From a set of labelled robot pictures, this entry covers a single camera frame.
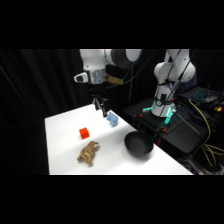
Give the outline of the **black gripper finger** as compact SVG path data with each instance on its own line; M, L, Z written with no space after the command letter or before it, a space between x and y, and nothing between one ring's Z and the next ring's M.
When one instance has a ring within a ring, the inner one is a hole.
M94 104L94 105L95 105L95 109L96 109L96 110L101 110L101 105L100 105L100 103L99 103L99 101L98 101L98 98L97 98L97 97L93 97L92 104Z
M108 99L102 98L102 111L103 117L107 117L108 111L110 110L110 102Z

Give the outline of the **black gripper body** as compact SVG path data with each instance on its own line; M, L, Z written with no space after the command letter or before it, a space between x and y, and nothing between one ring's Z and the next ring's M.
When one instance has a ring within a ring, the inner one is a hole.
M92 98L105 98L106 97L106 84L90 84L90 95Z

